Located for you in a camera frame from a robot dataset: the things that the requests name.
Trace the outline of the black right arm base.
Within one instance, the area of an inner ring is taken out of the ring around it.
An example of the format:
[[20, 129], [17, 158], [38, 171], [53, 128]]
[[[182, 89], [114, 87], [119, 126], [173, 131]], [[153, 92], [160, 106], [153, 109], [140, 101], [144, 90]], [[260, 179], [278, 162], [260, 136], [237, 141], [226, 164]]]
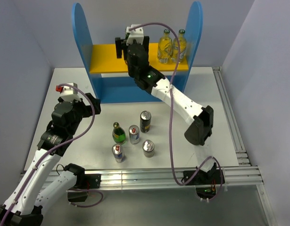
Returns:
[[187, 184], [188, 186], [211, 185], [215, 183], [220, 185], [225, 182], [224, 176], [219, 169], [211, 169], [209, 172], [200, 170], [196, 176]]

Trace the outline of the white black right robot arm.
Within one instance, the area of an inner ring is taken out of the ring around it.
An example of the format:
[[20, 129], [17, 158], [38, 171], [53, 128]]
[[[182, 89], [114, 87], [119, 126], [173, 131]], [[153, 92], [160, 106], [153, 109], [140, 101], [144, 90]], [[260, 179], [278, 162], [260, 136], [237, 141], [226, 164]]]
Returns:
[[203, 107], [192, 101], [172, 81], [166, 78], [159, 70], [149, 64], [149, 37], [142, 38], [138, 43], [133, 40], [116, 38], [116, 56], [124, 58], [128, 68], [128, 74], [135, 84], [153, 97], [170, 106], [169, 119], [169, 148], [170, 164], [174, 166], [172, 126], [173, 113], [177, 112], [188, 124], [184, 137], [195, 146], [203, 146], [211, 136], [214, 123], [214, 110], [211, 106]]

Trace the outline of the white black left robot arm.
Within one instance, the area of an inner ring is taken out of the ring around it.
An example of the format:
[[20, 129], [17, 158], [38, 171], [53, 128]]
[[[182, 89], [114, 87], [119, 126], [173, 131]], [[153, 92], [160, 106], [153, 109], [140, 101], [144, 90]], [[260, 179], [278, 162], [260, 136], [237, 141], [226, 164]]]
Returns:
[[52, 113], [46, 132], [42, 135], [34, 159], [12, 195], [0, 205], [0, 225], [39, 226], [44, 209], [53, 204], [67, 189], [80, 188], [86, 182], [84, 168], [66, 166], [61, 177], [43, 192], [40, 191], [53, 167], [69, 145], [85, 135], [74, 136], [83, 118], [100, 114], [100, 101], [83, 93], [71, 83], [57, 85], [59, 103]]

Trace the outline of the green glass bottle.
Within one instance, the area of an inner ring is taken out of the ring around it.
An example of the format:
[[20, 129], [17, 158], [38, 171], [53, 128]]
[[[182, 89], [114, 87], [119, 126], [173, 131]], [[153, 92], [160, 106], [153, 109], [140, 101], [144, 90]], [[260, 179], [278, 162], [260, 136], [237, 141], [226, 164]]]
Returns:
[[125, 131], [120, 127], [118, 122], [114, 122], [113, 124], [112, 137], [113, 140], [120, 145], [124, 144], [126, 141]]

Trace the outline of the blue silver energy can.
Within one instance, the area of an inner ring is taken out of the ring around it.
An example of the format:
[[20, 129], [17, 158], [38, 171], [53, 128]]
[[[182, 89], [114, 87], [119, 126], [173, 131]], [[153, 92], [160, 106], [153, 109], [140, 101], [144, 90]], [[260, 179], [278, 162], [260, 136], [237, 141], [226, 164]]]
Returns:
[[117, 162], [123, 162], [125, 160], [124, 149], [119, 144], [112, 146], [112, 154]]
[[131, 125], [129, 127], [129, 140], [130, 142], [135, 145], [140, 140], [140, 130], [137, 125]]

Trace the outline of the black yellow tonic can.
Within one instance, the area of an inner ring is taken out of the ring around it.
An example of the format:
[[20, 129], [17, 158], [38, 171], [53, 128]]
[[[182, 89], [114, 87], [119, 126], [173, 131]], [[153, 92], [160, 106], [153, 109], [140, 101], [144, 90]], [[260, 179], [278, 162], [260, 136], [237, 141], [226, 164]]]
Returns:
[[155, 153], [155, 144], [147, 139], [142, 144], [143, 153], [147, 158], [151, 158], [154, 156]]
[[151, 126], [151, 113], [149, 111], [143, 111], [140, 114], [140, 130], [143, 133], [147, 133]]

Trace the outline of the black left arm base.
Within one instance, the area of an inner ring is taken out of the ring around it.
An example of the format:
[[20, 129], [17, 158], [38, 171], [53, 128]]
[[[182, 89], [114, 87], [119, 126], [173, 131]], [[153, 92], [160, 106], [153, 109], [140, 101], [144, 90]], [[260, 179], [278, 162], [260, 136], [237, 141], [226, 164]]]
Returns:
[[[100, 174], [86, 174], [84, 177], [84, 181], [75, 189], [98, 189], [100, 187], [101, 175]], [[73, 192], [69, 191], [67, 193], [67, 199], [69, 202], [85, 202], [87, 198], [100, 198], [100, 194], [96, 194], [93, 192]]]

